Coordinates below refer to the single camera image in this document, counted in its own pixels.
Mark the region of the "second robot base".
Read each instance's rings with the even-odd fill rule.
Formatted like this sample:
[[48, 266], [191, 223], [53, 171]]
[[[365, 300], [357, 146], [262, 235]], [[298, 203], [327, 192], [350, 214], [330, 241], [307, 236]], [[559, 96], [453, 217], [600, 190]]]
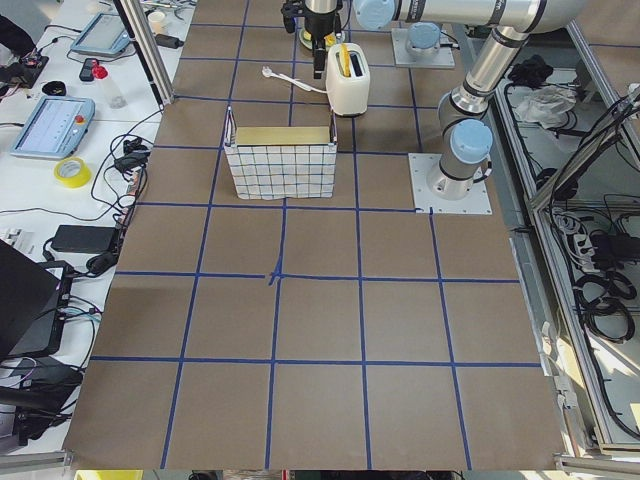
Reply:
[[395, 66], [400, 68], [453, 69], [453, 47], [445, 43], [442, 26], [432, 22], [413, 23], [391, 29]]

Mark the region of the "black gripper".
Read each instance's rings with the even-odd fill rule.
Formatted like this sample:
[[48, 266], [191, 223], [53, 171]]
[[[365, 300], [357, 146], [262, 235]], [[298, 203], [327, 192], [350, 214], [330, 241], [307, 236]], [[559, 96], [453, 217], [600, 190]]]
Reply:
[[313, 50], [313, 78], [321, 79], [323, 74], [323, 50], [327, 49], [326, 37], [334, 34], [340, 26], [339, 12], [343, 8], [341, 0], [287, 0], [281, 7], [283, 25], [292, 34], [296, 19], [304, 20], [304, 28], [311, 35]]

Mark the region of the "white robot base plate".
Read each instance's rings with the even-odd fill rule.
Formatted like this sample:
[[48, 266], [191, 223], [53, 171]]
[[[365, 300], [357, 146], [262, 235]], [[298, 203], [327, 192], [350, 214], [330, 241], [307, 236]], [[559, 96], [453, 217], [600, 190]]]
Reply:
[[484, 172], [478, 166], [467, 180], [453, 180], [440, 169], [440, 154], [409, 153], [414, 209], [425, 214], [491, 215]]

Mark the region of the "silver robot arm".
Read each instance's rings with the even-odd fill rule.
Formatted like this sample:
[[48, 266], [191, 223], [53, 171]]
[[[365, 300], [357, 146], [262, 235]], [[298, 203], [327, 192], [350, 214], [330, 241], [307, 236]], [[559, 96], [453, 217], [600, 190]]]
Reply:
[[379, 30], [395, 20], [487, 26], [491, 29], [464, 81], [443, 96], [438, 118], [444, 153], [427, 175], [438, 197], [463, 199], [493, 143], [482, 122], [488, 99], [532, 34], [565, 27], [584, 8], [583, 1], [355, 1], [361, 27]]

